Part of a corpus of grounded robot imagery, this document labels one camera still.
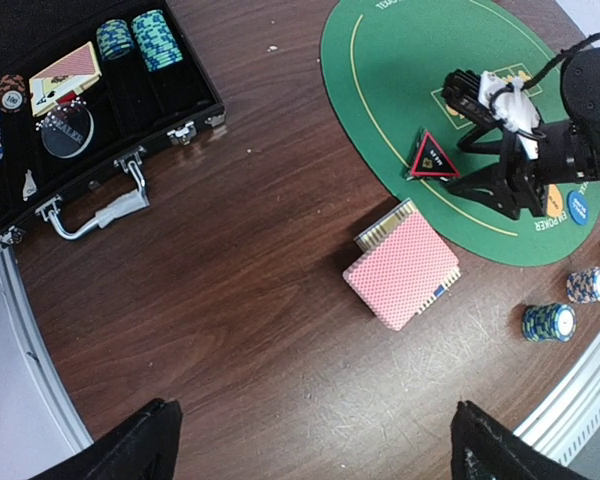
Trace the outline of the red black triangular button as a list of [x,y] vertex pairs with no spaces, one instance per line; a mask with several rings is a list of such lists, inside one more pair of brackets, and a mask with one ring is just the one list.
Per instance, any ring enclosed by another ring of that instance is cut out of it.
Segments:
[[432,133],[421,128],[410,153],[406,179],[435,179],[443,182],[460,178],[461,174]]

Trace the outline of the clear dealer button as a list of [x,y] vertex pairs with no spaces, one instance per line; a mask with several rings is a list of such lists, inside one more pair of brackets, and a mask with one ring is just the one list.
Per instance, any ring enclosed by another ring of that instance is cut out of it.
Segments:
[[36,124],[46,151],[60,159],[71,159],[82,154],[91,143],[94,118],[79,97],[59,103]]

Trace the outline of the blue round blind button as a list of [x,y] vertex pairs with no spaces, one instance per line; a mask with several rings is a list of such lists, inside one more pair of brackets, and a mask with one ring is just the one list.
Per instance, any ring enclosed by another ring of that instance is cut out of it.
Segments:
[[572,190],[567,196],[567,209],[571,219],[579,226],[589,222],[589,205],[586,197],[579,191]]

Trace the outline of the brown chips in case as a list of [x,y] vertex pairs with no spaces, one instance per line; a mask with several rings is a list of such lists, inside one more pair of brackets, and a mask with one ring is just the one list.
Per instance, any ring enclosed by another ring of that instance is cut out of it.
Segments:
[[0,109],[3,112],[19,112],[27,101],[27,88],[21,75],[6,74],[0,79]]

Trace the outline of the blue green chip stack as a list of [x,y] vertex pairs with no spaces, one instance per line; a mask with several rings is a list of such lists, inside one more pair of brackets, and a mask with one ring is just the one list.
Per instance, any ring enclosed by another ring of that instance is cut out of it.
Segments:
[[96,30],[96,41],[105,61],[121,58],[135,48],[127,22],[123,19],[111,19],[101,24]]

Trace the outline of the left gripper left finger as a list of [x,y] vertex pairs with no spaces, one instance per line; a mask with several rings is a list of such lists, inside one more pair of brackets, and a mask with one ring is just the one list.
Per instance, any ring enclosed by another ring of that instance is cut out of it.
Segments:
[[153,399],[91,446],[38,479],[172,479],[183,413],[176,400]]

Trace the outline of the red card deck in case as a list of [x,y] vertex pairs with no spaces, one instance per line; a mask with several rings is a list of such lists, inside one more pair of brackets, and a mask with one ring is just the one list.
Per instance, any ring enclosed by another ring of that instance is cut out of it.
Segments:
[[69,94],[84,92],[101,76],[94,44],[88,41],[29,79],[32,116],[46,114]]

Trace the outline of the dark blue chip stack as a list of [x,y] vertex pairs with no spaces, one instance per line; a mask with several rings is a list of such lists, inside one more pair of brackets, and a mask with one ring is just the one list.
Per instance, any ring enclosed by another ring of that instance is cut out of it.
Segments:
[[522,333],[531,342],[568,342],[576,331],[574,309],[567,304],[553,303],[529,306],[523,315]]

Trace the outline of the orange round blind button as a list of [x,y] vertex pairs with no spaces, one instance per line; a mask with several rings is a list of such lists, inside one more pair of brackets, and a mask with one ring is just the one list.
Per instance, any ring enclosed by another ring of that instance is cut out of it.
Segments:
[[560,192],[557,185],[552,184],[548,186],[547,191],[547,209],[546,215],[549,218],[558,218],[564,212],[564,200],[562,193]]

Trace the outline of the teal chip stack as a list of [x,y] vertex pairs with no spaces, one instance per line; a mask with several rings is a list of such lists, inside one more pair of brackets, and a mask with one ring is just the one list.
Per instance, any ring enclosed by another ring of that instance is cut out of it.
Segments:
[[134,17],[131,29],[149,72],[157,72],[183,60],[162,10],[149,10]]

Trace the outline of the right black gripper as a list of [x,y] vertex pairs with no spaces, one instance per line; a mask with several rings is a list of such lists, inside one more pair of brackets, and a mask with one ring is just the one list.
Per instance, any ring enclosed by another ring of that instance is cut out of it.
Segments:
[[534,217],[543,217],[548,186],[579,180],[573,147],[577,129],[570,120],[546,123],[541,116],[540,126],[531,135],[531,139],[539,141],[539,157],[530,160],[521,141],[505,131],[479,103],[480,76],[471,70],[448,74],[442,96],[474,124],[457,142],[458,149],[463,153],[496,155],[498,160],[451,181],[446,190],[512,220],[519,219],[524,209]]

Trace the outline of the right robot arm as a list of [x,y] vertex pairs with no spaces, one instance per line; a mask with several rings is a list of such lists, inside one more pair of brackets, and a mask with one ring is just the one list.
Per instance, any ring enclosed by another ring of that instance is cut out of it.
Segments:
[[[457,143],[464,153],[498,161],[446,189],[512,220],[548,212],[552,184],[600,181],[600,32],[550,59],[531,79],[457,69],[444,81],[446,103],[474,125]],[[567,119],[543,120],[527,92],[554,68]]]

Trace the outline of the round green poker mat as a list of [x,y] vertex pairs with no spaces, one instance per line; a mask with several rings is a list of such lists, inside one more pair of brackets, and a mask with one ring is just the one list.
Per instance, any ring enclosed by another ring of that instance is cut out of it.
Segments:
[[431,226],[483,258],[518,267],[558,262],[590,236],[600,213],[600,183],[581,184],[588,218],[567,208],[512,220],[449,194],[409,171],[420,136],[430,133],[462,174],[492,161],[457,142],[470,121],[442,96],[457,70],[528,79],[552,57],[524,23],[491,1],[341,1],[323,31],[321,62],[334,111],[367,165],[398,199],[410,199]]

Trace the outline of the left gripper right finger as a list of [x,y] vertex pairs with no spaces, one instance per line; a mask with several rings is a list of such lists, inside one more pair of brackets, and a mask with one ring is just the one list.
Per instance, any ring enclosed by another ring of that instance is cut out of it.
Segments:
[[535,451],[471,401],[457,404],[451,423],[452,479],[579,479]]

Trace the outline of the black chip carrying case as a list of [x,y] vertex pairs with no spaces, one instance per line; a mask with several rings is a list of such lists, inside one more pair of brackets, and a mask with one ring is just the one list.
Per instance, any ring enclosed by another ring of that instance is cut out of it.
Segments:
[[169,1],[0,1],[0,249],[149,204],[143,162],[225,121]]

